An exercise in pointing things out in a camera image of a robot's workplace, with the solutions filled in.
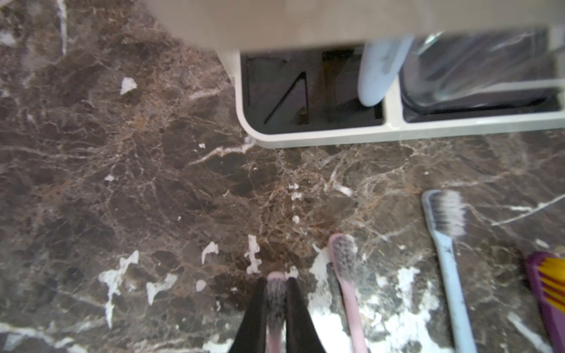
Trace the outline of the light blue toothbrush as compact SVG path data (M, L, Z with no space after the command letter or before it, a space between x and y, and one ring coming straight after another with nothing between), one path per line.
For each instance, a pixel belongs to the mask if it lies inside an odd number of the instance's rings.
M365 43L358 76L358 98L364 107L374 107L385 98L400 73L414 38L384 38Z

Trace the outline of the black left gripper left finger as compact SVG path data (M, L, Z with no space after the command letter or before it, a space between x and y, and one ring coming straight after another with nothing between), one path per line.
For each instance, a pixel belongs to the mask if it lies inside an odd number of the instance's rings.
M229 353L264 353L266 351L267 280L260 278Z

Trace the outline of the pale pink toothbrush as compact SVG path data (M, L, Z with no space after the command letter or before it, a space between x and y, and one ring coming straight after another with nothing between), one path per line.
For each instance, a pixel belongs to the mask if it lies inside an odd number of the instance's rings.
M266 285L267 352L282 352L282 329L285 325L286 276L282 272L271 272Z

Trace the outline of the grey blue toothbrush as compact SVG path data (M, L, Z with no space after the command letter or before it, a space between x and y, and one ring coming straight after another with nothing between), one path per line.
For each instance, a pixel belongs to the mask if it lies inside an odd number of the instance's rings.
M465 235L465 209L459 192L429 190L422 194L428 230L436 246L457 352L476 352L458 273L454 240Z

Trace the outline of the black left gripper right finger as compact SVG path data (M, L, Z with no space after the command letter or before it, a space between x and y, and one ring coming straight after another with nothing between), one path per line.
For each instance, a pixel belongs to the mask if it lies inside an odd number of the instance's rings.
M286 281L286 351L326 353L295 278Z

